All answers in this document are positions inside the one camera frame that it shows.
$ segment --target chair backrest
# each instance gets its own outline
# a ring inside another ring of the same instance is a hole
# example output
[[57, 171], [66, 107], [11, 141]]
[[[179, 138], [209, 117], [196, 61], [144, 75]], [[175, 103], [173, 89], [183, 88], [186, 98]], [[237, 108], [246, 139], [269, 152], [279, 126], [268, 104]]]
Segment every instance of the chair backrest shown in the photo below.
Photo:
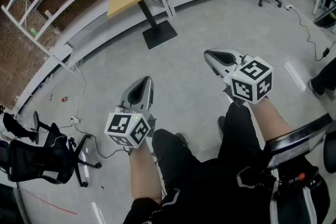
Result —
[[43, 178], [53, 184], [66, 183], [74, 165], [69, 150], [38, 147], [14, 140], [8, 149], [8, 179], [22, 182]]

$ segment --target person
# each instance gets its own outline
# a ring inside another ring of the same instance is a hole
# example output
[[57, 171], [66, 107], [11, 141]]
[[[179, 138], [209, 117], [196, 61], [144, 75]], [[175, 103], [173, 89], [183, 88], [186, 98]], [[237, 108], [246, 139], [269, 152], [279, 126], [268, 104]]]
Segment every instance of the person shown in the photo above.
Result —
[[308, 81], [308, 87], [318, 99], [322, 99], [324, 93], [331, 100], [335, 99], [336, 58], [327, 64], [315, 78]]
[[[265, 141], [292, 131], [267, 98], [250, 106]], [[203, 163], [192, 155], [182, 134], [155, 131], [152, 146], [167, 192], [163, 200], [159, 173], [146, 141], [133, 149], [129, 159], [134, 201], [124, 224], [270, 223], [272, 188], [263, 184], [247, 188], [237, 181], [237, 174], [246, 167], [258, 175], [268, 165], [249, 109], [232, 103], [226, 117], [219, 117], [218, 126], [223, 133], [218, 158]], [[300, 173], [310, 164], [298, 158], [293, 159], [292, 169]], [[250, 179], [258, 182], [258, 176]]]
[[32, 142], [38, 144], [39, 136], [37, 132], [31, 132], [24, 129], [10, 114], [4, 112], [5, 107], [0, 105], [0, 135], [7, 136], [8, 132], [13, 133], [16, 137], [28, 137]]

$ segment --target person's right arm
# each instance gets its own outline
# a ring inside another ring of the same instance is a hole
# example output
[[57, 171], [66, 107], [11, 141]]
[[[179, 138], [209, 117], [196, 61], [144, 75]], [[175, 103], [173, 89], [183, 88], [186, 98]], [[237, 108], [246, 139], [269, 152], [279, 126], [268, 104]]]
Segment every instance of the person's right arm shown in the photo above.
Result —
[[293, 128], [281, 117], [273, 104], [263, 98], [257, 104], [250, 104], [265, 142], [293, 131]]

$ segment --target black shirt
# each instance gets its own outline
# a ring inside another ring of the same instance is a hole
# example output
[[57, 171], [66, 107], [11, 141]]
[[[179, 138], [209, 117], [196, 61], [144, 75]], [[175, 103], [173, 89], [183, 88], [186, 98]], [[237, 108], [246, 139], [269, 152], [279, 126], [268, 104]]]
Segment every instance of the black shirt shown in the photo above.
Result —
[[135, 200], [124, 224], [270, 223], [271, 192], [239, 187], [236, 175], [218, 159], [204, 162], [160, 205], [150, 198]]

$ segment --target black pants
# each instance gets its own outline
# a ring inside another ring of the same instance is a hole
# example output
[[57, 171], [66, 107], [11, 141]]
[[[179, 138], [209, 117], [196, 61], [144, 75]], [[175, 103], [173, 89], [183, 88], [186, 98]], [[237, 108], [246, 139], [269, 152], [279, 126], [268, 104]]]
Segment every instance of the black pants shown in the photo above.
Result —
[[[223, 131], [218, 159], [232, 165], [237, 172], [247, 165], [255, 169], [266, 168], [266, 158], [259, 146], [247, 107], [237, 107], [232, 103], [226, 114]], [[182, 141], [166, 130], [155, 131], [152, 145], [167, 192], [177, 187], [200, 164]]]
[[318, 94], [324, 94], [326, 88], [332, 91], [336, 89], [336, 58], [311, 80], [311, 85]]
[[26, 129], [24, 129], [8, 113], [4, 113], [4, 125], [9, 132], [13, 133], [15, 136], [17, 136], [19, 138], [29, 137], [30, 139], [34, 139], [34, 137], [36, 136], [35, 132], [30, 132], [30, 131], [27, 131]]

